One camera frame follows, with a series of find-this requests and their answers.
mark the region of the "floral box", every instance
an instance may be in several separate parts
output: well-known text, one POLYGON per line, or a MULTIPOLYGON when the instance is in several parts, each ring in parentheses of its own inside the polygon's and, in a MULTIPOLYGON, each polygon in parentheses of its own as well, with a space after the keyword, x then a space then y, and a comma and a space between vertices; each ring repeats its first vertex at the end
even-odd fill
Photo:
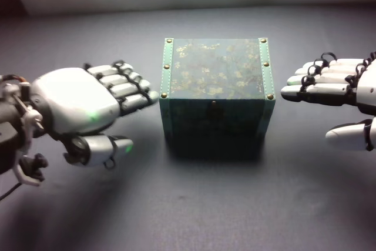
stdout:
POLYGON ((159 102, 168 140, 263 139, 275 98, 266 38, 165 40, 159 102))

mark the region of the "gray tablecloth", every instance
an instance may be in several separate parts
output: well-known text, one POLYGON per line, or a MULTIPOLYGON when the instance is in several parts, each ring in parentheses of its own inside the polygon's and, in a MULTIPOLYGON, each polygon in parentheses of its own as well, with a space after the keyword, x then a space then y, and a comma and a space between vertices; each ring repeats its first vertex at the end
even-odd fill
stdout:
MULTIPOLYGON (((331 51, 365 58, 376 49, 376 10, 249 8, 0 21, 0 73, 32 81, 58 68, 124 59, 158 90, 163 41, 268 37, 277 90, 303 63, 331 51)), ((107 133, 135 142, 115 171, 76 168, 48 136, 39 188, 0 202, 0 250, 375 250, 375 152, 325 143, 335 125, 367 118, 357 108, 282 100, 261 162, 180 160, 163 138, 158 105, 107 133)), ((0 176, 0 192, 16 183, 0 176)))

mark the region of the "teal strap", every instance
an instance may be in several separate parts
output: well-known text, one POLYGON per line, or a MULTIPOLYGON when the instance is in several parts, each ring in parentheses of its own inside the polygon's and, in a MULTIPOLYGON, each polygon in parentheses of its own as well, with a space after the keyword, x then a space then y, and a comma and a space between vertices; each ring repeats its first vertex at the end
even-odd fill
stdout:
POLYGON ((170 111, 170 84, 172 71, 172 54, 174 42, 172 38, 164 40, 162 81, 160 83, 159 107, 162 115, 164 134, 172 137, 172 122, 170 111))
POLYGON ((269 47, 267 38, 259 38, 258 44, 260 47, 260 63, 263 75, 264 85, 264 112, 258 123, 257 136, 265 135, 268 129, 269 120, 273 113, 274 104, 276 103, 276 94, 274 93, 273 76, 271 73, 271 63, 269 56, 269 47))

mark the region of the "green light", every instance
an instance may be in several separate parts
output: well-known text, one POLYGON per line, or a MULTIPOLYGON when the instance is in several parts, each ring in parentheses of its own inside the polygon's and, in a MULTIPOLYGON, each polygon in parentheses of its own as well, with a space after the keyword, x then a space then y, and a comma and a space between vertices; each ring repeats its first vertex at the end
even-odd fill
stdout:
POLYGON ((90 120, 91 120, 92 122, 96 122, 96 121, 98 121, 98 119, 99 119, 99 115, 98 115, 98 113, 96 113, 96 112, 89 112, 89 113, 88 113, 88 116, 90 117, 90 120))
POLYGON ((129 153, 132 150, 133 145, 129 145, 127 149, 125 149, 126 153, 129 153))

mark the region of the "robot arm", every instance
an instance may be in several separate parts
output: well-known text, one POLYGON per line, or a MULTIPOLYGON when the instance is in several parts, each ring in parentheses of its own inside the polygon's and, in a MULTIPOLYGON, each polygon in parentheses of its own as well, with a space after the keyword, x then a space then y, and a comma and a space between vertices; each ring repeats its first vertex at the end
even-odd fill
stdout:
MULTIPOLYGON (((357 106, 365 114, 376 116, 376 53, 367 59, 337 59, 324 53, 306 63, 290 77, 281 90, 288 101, 330 106, 357 106), (324 59, 326 55, 332 61, 324 59)), ((373 150, 376 146, 376 118, 339 125, 326 134, 328 142, 346 150, 373 150)))
MULTIPOLYGON (((1 78, 5 81, 20 77, 0 77, 0 83, 1 78)), ((158 96, 150 90, 150 83, 124 61, 58 69, 32 84, 5 85, 4 105, 16 113, 14 120, 18 123, 10 124, 3 115, 2 124, 0 115, 0 130, 6 127, 8 134, 4 136, 17 142, 9 143, 0 138, 0 149, 6 144, 10 151, 6 159, 12 164, 19 182, 34 186, 43 180, 39 168, 47 166, 47 162, 42 155, 28 158, 28 150, 33 137, 46 133, 64 144, 68 163, 76 166, 104 164, 110 169, 116 159, 130 152, 133 142, 124 136, 104 135, 101 131, 118 117, 156 103, 158 96)))

